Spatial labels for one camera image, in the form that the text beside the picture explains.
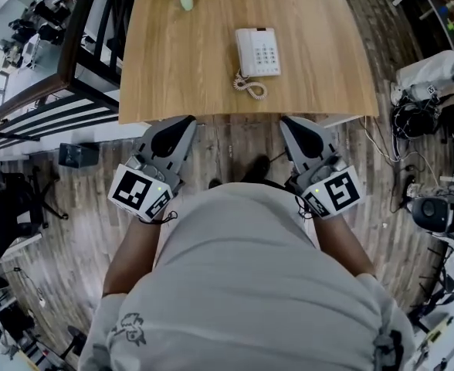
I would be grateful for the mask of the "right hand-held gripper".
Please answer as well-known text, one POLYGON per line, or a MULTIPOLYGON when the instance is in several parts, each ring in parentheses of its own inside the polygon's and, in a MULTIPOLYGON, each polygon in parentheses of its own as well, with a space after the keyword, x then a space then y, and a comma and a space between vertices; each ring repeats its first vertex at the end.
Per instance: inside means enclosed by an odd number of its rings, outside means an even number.
POLYGON ((354 166, 338 153, 324 160, 325 152, 335 151, 326 128, 307 118, 285 115, 280 129, 288 159, 297 172, 303 172, 293 174, 289 184, 313 214, 325 220, 363 201, 354 166))

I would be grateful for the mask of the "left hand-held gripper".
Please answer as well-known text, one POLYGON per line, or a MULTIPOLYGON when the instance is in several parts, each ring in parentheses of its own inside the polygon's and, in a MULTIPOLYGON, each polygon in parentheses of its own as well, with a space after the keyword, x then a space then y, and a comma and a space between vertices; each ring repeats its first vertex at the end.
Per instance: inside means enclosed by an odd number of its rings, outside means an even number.
POLYGON ((108 199, 144 223, 159 218, 184 184, 179 171, 197 129, 194 116, 171 117, 151 125, 126 163, 117 167, 108 199))

